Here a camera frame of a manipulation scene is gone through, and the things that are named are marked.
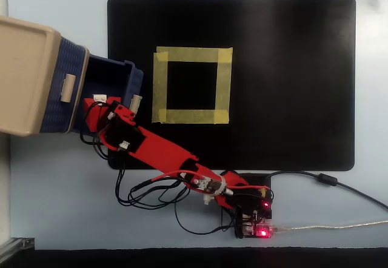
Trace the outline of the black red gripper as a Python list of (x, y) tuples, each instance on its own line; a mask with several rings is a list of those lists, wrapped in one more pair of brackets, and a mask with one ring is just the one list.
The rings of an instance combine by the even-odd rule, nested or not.
[(89, 129), (118, 133), (120, 130), (133, 126), (135, 113), (121, 104), (120, 97), (109, 97), (108, 107), (93, 98), (84, 98), (84, 118)]

